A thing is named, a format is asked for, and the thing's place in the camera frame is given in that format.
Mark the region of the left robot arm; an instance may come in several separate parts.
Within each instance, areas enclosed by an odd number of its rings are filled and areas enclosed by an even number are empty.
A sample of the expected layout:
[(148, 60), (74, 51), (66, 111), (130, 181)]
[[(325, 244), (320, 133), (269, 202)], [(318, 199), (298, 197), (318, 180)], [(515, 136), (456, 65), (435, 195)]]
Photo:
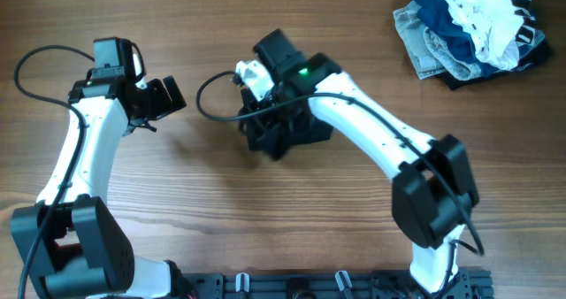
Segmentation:
[(174, 262), (134, 254), (106, 205), (120, 140), (185, 100), (172, 77), (146, 80), (134, 42), (97, 39), (90, 59), (64, 101), (70, 121), (54, 172), (36, 202), (11, 216), (24, 264), (19, 284), (41, 298), (193, 298)]

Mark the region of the black polo shirt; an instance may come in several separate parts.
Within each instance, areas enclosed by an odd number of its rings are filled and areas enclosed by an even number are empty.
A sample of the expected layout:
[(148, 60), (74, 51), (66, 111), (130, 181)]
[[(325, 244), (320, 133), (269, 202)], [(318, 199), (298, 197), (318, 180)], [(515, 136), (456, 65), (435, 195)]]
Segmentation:
[[(257, 101), (246, 88), (241, 91), (243, 105), (238, 114), (267, 109), (306, 94), (291, 87), (276, 87), (264, 100)], [(332, 126), (311, 114), (306, 100), (240, 120), (238, 128), (247, 137), (250, 150), (263, 151), (273, 160), (282, 158), (293, 146), (327, 141), (333, 132)]]

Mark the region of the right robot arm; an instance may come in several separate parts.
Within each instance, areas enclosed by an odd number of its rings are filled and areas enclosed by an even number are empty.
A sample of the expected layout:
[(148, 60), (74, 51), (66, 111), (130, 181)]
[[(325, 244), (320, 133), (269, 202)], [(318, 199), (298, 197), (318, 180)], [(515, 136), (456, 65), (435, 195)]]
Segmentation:
[(261, 82), (255, 90), (269, 110), (309, 117), (345, 135), (392, 184), (392, 216), (412, 242), (410, 277), (429, 295), (452, 287), (458, 273), (456, 254), (485, 249), (471, 221), (479, 202), (463, 144), (448, 134), (436, 140), (396, 118), (367, 96), (353, 78), (324, 53), (305, 57), (276, 29), (253, 48)]

